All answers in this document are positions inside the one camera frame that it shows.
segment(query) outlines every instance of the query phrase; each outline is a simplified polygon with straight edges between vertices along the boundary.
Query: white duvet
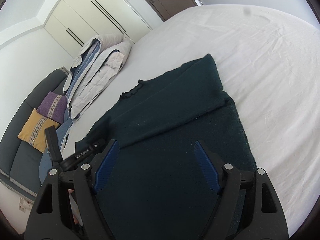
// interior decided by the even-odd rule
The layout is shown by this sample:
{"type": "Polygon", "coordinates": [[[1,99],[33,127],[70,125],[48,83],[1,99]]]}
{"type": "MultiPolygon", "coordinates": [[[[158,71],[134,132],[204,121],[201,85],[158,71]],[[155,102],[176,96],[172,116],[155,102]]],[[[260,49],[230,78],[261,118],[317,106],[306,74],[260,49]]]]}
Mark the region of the white duvet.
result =
{"type": "Polygon", "coordinates": [[[124,68],[74,123],[64,158],[138,80],[210,53],[234,99],[256,163],[281,201],[292,235],[320,194],[320,31],[269,8],[189,8],[137,42],[124,68]]]}

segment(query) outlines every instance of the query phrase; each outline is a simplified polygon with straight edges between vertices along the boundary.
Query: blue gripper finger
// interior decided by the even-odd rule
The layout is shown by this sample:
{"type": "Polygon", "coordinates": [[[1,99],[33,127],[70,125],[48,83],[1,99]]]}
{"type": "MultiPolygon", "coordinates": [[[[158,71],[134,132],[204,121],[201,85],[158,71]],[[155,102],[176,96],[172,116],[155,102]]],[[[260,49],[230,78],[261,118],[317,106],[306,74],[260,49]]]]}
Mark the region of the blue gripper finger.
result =
{"type": "Polygon", "coordinates": [[[110,178],[111,172],[113,170],[113,167],[115,166],[116,161],[118,159],[119,152],[119,143],[118,141],[115,141],[108,153],[106,154],[106,156],[104,157],[104,159],[102,160],[95,174],[95,184],[92,188],[95,194],[97,194],[99,190],[102,190],[106,186],[110,178]]]}
{"type": "Polygon", "coordinates": [[[198,141],[196,141],[195,143],[194,152],[197,162],[205,177],[205,180],[209,185],[209,188],[216,192],[220,192],[221,187],[219,184],[219,175],[217,173],[217,170],[211,163],[209,157],[205,153],[205,150],[202,148],[201,144],[198,141]]]}

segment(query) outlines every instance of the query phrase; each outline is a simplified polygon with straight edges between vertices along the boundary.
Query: purple pillow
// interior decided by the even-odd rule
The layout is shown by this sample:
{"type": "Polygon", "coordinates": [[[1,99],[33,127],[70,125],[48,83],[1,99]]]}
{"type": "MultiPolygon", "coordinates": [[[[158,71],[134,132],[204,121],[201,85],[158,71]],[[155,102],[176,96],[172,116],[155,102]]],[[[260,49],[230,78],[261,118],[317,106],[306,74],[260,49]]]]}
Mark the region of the purple pillow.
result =
{"type": "Polygon", "coordinates": [[[66,109],[67,98],[50,91],[38,107],[37,112],[59,124],[63,124],[64,112],[66,109]]]}

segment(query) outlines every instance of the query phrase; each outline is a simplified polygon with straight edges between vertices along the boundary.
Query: screw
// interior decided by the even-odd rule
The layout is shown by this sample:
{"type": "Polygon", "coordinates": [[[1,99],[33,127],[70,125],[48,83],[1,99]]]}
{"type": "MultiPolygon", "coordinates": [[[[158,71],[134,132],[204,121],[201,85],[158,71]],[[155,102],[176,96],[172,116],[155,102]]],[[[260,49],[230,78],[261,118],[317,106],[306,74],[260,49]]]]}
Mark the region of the screw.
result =
{"type": "Polygon", "coordinates": [[[266,171],[263,169],[263,168],[258,168],[257,172],[260,174],[260,175],[263,175],[266,173],[266,171]]]}
{"type": "Polygon", "coordinates": [[[49,171],[49,174],[50,175],[54,175],[54,174],[56,174],[57,173],[57,170],[56,169],[52,169],[51,171],[49,171]]]}
{"type": "Polygon", "coordinates": [[[87,170],[89,168],[90,168],[90,164],[89,163],[85,163],[85,164],[81,165],[81,169],[83,169],[83,170],[87,170]]]}
{"type": "Polygon", "coordinates": [[[226,163],[226,164],[224,165],[224,167],[225,167],[227,170],[232,170],[232,169],[233,169],[233,166],[232,166],[232,164],[230,164],[230,163],[226,163]]]}

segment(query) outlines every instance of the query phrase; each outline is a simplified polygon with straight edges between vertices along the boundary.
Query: yellow pillow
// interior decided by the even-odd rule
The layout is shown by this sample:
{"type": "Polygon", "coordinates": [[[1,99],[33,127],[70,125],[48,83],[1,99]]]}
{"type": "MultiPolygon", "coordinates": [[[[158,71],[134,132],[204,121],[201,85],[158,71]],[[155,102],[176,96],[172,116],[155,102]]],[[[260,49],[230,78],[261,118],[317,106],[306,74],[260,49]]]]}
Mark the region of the yellow pillow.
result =
{"type": "Polygon", "coordinates": [[[44,130],[53,125],[56,129],[60,126],[59,123],[37,113],[37,110],[33,109],[18,138],[43,153],[46,149],[44,130]]]}

